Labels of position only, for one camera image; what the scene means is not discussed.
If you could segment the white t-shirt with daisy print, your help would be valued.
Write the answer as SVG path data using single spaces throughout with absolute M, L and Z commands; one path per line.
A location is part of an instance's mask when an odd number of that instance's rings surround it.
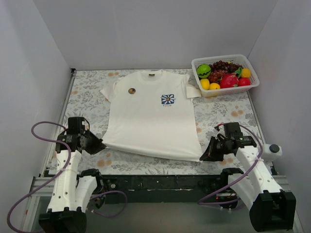
M 101 93 L 110 111 L 103 143 L 124 152 L 199 161 L 203 152 L 193 100 L 201 94 L 189 79 L 188 74 L 140 70 L 105 86 Z M 130 88 L 135 94 L 128 93 Z

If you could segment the small round brooch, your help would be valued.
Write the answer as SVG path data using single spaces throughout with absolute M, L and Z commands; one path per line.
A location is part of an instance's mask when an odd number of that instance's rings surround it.
M 131 94 L 131 95 L 135 94 L 135 92 L 136 92 L 136 90 L 134 88 L 130 88 L 128 90 L 128 93 Z

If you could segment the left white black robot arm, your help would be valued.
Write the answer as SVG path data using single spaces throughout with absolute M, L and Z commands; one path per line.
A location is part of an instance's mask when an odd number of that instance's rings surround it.
M 46 233 L 84 233 L 87 205 L 93 194 L 103 190 L 104 183 L 98 169 L 78 172 L 78 165 L 83 151 L 96 154 L 106 146 L 89 130 L 89 122 L 84 117 L 68 118 L 68 126 L 57 141 L 59 176 L 54 180 L 47 211 L 39 216 L 39 225 Z

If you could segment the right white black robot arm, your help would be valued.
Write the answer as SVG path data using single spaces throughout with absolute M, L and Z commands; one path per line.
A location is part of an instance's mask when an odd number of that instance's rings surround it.
M 224 155 L 234 154 L 243 166 L 226 168 L 221 173 L 220 188 L 201 198 L 198 204 L 209 206 L 207 199 L 221 192 L 237 194 L 249 210 L 251 224 L 257 232 L 291 230 L 294 226 L 296 198 L 284 190 L 268 169 L 269 163 L 282 156 L 282 148 L 276 144 L 261 144 L 254 133 L 243 135 L 244 128 L 238 122 L 218 124 L 223 133 L 211 137 L 200 161 L 217 162 Z

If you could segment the yellow toy lemon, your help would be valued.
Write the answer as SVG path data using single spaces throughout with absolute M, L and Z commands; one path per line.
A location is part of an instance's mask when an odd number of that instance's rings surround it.
M 209 86 L 210 86 L 210 82 L 207 78 L 205 79 L 201 79 L 200 80 L 200 84 L 201 84 L 201 87 L 204 89 L 204 90 L 209 90 Z
M 211 83 L 209 85 L 209 90 L 217 90 L 217 89 L 220 89 L 220 85 L 218 83 Z

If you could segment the red toy apple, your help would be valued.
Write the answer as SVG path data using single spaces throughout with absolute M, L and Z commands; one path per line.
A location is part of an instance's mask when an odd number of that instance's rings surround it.
M 240 78 L 238 81 L 238 87 L 240 86 L 249 86 L 251 84 L 249 78 Z

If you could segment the pink toy dragon fruit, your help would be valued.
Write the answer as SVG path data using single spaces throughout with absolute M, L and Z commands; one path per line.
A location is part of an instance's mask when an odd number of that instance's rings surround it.
M 222 77 L 220 80 L 220 88 L 233 88 L 238 86 L 239 79 L 238 77 L 234 74 L 226 74 Z

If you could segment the yellow orange toy fruit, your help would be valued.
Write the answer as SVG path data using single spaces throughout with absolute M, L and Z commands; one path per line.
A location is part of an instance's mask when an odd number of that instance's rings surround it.
M 243 68 L 241 72 L 242 78 L 250 78 L 251 77 L 251 71 L 247 68 Z

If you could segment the dark red toy grapes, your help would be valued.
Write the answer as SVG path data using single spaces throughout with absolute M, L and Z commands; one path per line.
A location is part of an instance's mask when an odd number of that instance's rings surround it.
M 209 65 L 209 67 L 211 69 L 211 73 L 208 77 L 209 82 L 218 84 L 220 83 L 220 80 L 224 75 L 230 73 L 237 73 L 240 68 L 243 69 L 243 66 L 240 64 L 235 64 L 233 62 L 224 62 L 221 60 Z

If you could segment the green toy watermelon ball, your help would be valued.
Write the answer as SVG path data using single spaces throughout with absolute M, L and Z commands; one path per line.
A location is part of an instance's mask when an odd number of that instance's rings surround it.
M 198 66 L 196 72 L 200 79 L 205 79 L 208 78 L 211 74 L 211 68 L 207 64 L 201 64 Z

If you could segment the white plastic fruit basket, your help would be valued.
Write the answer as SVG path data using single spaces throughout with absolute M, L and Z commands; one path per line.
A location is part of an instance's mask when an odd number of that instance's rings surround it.
M 249 69 L 251 71 L 251 77 L 249 78 L 251 84 L 249 86 L 240 86 L 240 87 L 237 86 L 237 87 L 233 87 L 233 88 L 224 88 L 224 89 L 220 88 L 217 90 L 204 90 L 200 84 L 201 79 L 198 77 L 197 72 L 196 72 L 198 66 L 201 64 L 211 65 L 211 64 L 218 62 L 220 60 L 224 61 L 224 62 L 233 62 L 235 64 L 240 64 L 243 66 L 243 68 Z M 197 58 L 197 59 L 192 60 L 191 65 L 192 65 L 192 70 L 193 70 L 194 76 L 196 78 L 196 81 L 199 85 L 199 88 L 201 90 L 203 97 L 212 97 L 212 96 L 243 93 L 243 92 L 248 91 L 250 88 L 257 87 L 259 85 L 258 76 L 255 73 L 252 65 L 247 60 L 247 58 L 241 54 Z M 241 72 L 242 72 L 242 69 L 240 68 L 237 73 L 234 73 L 238 77 L 238 79 L 241 78 Z

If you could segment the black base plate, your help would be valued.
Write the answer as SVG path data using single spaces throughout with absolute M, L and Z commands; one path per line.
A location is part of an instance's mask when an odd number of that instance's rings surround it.
M 102 175 L 93 194 L 122 191 L 129 203 L 194 202 L 228 184 L 225 175 Z

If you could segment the aluminium frame rail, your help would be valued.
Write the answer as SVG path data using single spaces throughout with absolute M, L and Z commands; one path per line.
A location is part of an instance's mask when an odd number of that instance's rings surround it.
M 51 197 L 54 194 L 54 186 L 56 184 L 56 181 L 59 178 L 54 178 L 54 177 L 34 177 L 31 187 L 30 187 L 30 192 L 27 194 L 28 197 Z M 42 188 L 40 188 L 38 191 L 34 192 L 35 189 L 39 188 L 40 186 L 44 185 L 46 182 L 49 182 Z

